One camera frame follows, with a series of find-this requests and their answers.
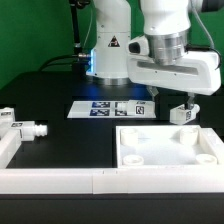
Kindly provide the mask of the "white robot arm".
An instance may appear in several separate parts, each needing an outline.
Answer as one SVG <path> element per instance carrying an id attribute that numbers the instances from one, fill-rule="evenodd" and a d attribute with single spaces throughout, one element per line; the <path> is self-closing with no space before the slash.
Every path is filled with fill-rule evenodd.
<path id="1" fill-rule="evenodd" d="M 188 42 L 189 15 L 218 11 L 224 0 L 138 0 L 143 34 L 131 37 L 126 0 L 93 0 L 97 42 L 86 75 L 105 85 L 127 81 L 158 88 L 211 95 L 221 85 L 221 56 L 214 46 Z"/>

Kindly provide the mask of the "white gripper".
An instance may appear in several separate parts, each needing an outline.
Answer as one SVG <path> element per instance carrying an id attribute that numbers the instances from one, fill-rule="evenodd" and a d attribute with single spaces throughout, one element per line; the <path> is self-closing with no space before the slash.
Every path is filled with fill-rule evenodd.
<path id="1" fill-rule="evenodd" d="M 173 65 L 155 63 L 149 53 L 145 36 L 127 45 L 128 76 L 133 83 L 148 86 L 152 100 L 159 94 L 156 87 L 188 92 L 186 109 L 191 110 L 195 94 L 212 95 L 221 86 L 220 60 L 215 52 L 188 51 Z"/>

